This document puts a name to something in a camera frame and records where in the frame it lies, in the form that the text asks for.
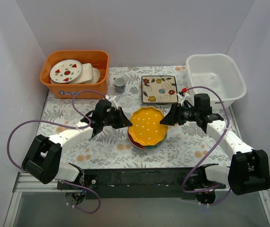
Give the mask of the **yellow dotted scalloped plate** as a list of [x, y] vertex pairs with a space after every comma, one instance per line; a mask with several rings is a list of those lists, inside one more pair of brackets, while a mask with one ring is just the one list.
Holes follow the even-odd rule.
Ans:
[[141, 107], [133, 112], [128, 128], [128, 133], [134, 142], [142, 146], [154, 146], [163, 141], [168, 126], [160, 124], [164, 114], [160, 109], [153, 106]]

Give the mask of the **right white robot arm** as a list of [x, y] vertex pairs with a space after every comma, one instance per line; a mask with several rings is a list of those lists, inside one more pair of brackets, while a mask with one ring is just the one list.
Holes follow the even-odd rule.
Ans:
[[227, 120], [212, 112], [208, 94], [194, 95], [192, 105], [187, 100], [183, 104], [172, 104], [169, 113], [160, 121], [160, 124], [173, 126], [183, 125], [186, 122], [195, 122], [205, 134], [213, 138], [216, 143], [211, 150], [220, 146], [230, 158], [230, 166], [203, 165], [203, 160], [200, 160], [183, 180], [182, 188], [196, 169], [199, 169], [200, 173], [198, 184], [203, 188], [208, 188], [214, 183], [223, 184], [230, 187], [236, 195], [270, 188], [267, 153], [262, 149], [252, 148], [230, 131]]

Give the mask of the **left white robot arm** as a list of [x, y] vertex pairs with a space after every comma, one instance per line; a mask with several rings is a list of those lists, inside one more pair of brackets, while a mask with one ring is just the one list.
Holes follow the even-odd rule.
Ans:
[[68, 184], [79, 189], [84, 185], [81, 169], [64, 163], [62, 153], [77, 144], [90, 140], [110, 126], [120, 129], [132, 126], [114, 100], [101, 99], [95, 109], [85, 114], [75, 126], [51, 136], [37, 135], [23, 162], [22, 168], [43, 184], [52, 180], [68, 181]]

